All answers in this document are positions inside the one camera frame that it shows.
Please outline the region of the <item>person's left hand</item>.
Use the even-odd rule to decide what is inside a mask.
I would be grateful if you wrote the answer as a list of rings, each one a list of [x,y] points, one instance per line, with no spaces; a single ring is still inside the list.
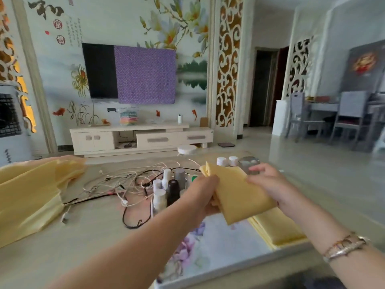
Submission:
[[[206,205],[209,203],[219,184],[216,175],[200,176],[195,179],[186,192],[186,199],[194,216],[201,222],[206,218]]]

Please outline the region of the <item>person's right hand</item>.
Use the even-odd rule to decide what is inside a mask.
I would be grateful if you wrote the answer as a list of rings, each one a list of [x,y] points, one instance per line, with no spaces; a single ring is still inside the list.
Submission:
[[[266,186],[263,189],[277,202],[281,209],[284,209],[292,192],[292,185],[285,176],[268,163],[260,163],[251,167],[250,170],[259,171],[258,175],[266,177]]]

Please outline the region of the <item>person's left forearm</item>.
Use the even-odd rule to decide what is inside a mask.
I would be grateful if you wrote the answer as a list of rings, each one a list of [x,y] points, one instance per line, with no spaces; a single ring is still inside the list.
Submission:
[[[47,289],[148,289],[200,223],[185,192],[142,228],[64,274]]]

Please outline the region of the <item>dark brown bottle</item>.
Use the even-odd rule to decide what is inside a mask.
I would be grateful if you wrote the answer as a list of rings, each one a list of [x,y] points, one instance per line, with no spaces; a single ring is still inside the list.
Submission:
[[[167,184],[167,207],[171,206],[180,198],[180,185],[175,179],[171,179]]]

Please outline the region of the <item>grey dining chair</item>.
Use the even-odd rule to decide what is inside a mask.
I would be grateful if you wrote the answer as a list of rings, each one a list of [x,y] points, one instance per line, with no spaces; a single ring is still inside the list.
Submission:
[[[355,130],[352,150],[356,149],[360,131],[364,127],[363,122],[367,114],[370,96],[370,93],[367,91],[347,91],[340,94],[333,130],[328,141],[329,144],[332,144],[338,128],[342,130]]]
[[[324,121],[311,119],[311,107],[309,103],[306,102],[305,94],[303,92],[294,92],[290,94],[285,139],[289,137],[291,129],[294,125],[298,127],[295,142],[298,142],[300,138],[305,138],[309,126],[317,127],[316,140],[320,140]]]

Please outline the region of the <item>white dining table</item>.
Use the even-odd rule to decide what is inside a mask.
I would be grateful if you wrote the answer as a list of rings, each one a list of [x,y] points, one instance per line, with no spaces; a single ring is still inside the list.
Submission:
[[[329,143],[331,144],[337,128],[356,130],[353,149],[355,149],[361,129],[365,126],[364,119],[372,110],[372,118],[368,125],[368,133],[365,139],[365,148],[370,150],[373,145],[373,134],[380,116],[385,113],[385,103],[371,102],[366,92],[343,92],[339,103],[311,102],[311,111],[334,111],[334,127],[331,132]]]

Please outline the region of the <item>small yellow cloth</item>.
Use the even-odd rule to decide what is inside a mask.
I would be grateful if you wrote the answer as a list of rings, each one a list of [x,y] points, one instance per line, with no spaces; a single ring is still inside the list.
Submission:
[[[216,175],[219,178],[213,199],[227,225],[277,206],[277,202],[262,187],[247,181],[248,175],[240,167],[223,167],[206,162],[200,171],[205,177]]]

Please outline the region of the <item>purple cloth cover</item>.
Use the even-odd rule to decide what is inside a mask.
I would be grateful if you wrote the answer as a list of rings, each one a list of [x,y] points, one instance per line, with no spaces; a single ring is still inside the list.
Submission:
[[[169,105],[176,100],[177,61],[171,49],[114,46],[120,104]]]

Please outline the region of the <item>large crumpled yellow cloth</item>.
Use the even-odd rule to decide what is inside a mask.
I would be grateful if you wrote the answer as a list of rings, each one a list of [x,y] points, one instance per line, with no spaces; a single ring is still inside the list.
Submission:
[[[43,230],[64,209],[62,194],[86,170],[74,155],[0,168],[0,248]]]

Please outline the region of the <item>white air cooler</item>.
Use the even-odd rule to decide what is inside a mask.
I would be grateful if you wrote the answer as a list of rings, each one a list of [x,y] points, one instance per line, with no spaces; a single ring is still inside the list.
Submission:
[[[0,168],[34,159],[24,123],[17,87],[0,82]]]

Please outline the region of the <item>cream television cabinet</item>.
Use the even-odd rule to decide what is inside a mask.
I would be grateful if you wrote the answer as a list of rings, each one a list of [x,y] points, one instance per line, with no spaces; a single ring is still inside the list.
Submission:
[[[70,129],[70,135],[74,154],[85,158],[176,151],[188,144],[207,148],[214,140],[214,130],[209,127],[177,122],[77,127]],[[132,143],[132,148],[123,149],[126,143]]]

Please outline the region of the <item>stack of coloured cloths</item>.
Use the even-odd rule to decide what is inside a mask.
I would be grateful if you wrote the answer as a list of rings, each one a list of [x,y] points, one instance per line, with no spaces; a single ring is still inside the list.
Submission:
[[[118,109],[119,124],[121,126],[132,126],[138,121],[138,107],[121,107]]]

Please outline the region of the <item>dark framed wall picture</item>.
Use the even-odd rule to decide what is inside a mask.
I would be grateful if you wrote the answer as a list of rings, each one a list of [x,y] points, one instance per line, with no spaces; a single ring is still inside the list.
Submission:
[[[339,92],[378,91],[385,73],[385,40],[352,48]]]

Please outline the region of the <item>person's right forearm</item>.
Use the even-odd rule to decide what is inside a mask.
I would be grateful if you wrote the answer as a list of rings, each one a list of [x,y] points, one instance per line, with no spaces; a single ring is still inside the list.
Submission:
[[[284,209],[346,289],[385,289],[385,254],[293,189]]]

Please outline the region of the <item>grey bottle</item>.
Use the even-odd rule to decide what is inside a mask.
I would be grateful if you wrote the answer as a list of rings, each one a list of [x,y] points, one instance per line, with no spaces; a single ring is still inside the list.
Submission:
[[[178,182],[180,190],[184,190],[186,186],[186,173],[183,168],[174,170],[174,179]]]

